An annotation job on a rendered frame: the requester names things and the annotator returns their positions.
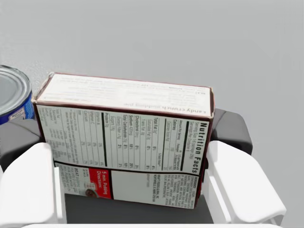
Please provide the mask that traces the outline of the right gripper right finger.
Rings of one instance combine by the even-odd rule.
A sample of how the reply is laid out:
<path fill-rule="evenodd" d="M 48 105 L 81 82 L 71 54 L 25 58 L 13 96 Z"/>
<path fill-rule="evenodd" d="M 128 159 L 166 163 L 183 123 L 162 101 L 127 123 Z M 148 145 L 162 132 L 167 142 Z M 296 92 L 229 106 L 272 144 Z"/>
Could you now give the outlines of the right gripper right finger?
<path fill-rule="evenodd" d="M 203 196 L 213 223 L 282 223 L 286 207 L 252 157 L 252 150 L 243 117 L 216 109 L 203 181 Z"/>

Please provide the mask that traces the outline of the blue flat can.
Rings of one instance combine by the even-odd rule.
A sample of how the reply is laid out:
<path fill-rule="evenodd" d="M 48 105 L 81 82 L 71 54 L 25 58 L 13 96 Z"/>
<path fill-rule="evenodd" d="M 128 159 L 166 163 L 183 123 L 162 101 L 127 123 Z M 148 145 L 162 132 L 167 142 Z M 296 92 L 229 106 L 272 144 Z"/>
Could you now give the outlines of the blue flat can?
<path fill-rule="evenodd" d="M 0 125 L 13 119 L 33 119 L 32 86 L 22 71 L 0 65 Z"/>

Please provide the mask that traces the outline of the red and white carton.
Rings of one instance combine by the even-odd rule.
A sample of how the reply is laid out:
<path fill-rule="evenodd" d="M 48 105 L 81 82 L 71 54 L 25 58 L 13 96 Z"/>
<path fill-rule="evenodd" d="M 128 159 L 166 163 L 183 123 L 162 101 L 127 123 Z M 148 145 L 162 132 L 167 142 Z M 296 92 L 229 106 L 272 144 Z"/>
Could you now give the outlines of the red and white carton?
<path fill-rule="evenodd" d="M 193 209 L 211 87 L 51 73 L 32 98 L 65 193 Z"/>

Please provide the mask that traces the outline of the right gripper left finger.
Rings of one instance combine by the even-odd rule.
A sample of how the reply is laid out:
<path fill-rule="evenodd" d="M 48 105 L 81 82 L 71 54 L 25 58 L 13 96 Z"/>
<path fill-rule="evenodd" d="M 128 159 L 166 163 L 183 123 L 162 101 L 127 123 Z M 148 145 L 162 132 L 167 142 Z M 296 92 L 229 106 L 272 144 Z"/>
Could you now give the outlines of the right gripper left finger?
<path fill-rule="evenodd" d="M 0 225 L 66 224 L 66 219 L 59 169 L 37 121 L 0 125 Z"/>

